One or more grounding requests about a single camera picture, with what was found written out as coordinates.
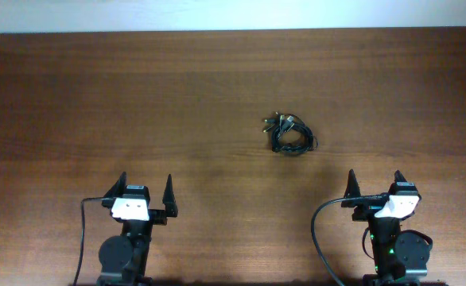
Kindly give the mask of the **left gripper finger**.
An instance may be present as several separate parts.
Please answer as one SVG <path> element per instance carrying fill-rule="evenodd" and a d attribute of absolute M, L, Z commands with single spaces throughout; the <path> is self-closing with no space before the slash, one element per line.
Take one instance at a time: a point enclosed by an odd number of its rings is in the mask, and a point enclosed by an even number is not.
<path fill-rule="evenodd" d="M 172 176 L 170 174 L 168 174 L 168 178 L 166 180 L 162 203 L 165 206 L 165 215 L 167 217 L 176 218 L 178 216 L 177 201 L 173 191 Z"/>
<path fill-rule="evenodd" d="M 104 199 L 121 197 L 126 189 L 126 172 L 123 172 L 116 183 L 105 193 Z"/>

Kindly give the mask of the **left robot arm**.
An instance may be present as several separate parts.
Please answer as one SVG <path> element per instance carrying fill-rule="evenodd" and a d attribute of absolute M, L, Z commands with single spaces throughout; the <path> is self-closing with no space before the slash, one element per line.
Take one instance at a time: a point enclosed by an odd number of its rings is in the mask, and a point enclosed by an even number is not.
<path fill-rule="evenodd" d="M 128 184 L 125 172 L 103 196 L 101 205 L 110 211 L 116 222 L 122 224 L 122 231 L 108 238 L 99 248 L 101 272 L 97 285 L 140 286 L 153 283 L 145 275 L 153 228 L 165 226 L 169 218 L 178 216 L 171 176 L 167 177 L 162 203 L 162 209 L 151 208 L 149 188 Z"/>

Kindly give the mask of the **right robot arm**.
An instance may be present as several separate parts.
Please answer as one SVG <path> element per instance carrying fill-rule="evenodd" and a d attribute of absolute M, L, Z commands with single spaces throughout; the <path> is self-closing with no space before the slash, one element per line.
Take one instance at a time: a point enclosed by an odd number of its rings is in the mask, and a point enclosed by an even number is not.
<path fill-rule="evenodd" d="M 362 195 L 355 173 L 348 173 L 342 207 L 351 208 L 355 222 L 367 222 L 363 239 L 369 239 L 375 273 L 363 276 L 363 285 L 419 285 L 427 275 L 433 248 L 431 237 L 416 230 L 402 230 L 401 222 L 414 215 L 421 196 L 415 184 L 400 171 L 389 190 L 379 195 Z"/>

